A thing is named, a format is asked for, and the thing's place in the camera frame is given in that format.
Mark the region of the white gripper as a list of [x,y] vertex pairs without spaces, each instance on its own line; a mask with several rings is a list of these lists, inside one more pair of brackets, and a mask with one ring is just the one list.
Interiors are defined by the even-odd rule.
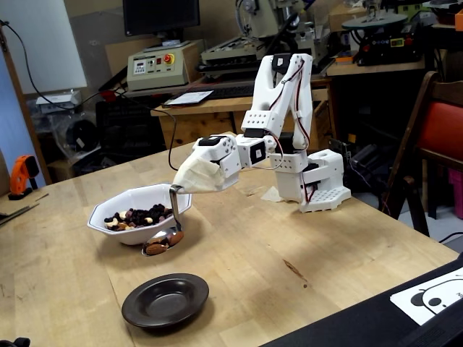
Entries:
[[214,164],[215,188],[226,189],[235,184],[242,169],[236,138],[233,135],[210,135],[197,141],[192,149],[193,158]]

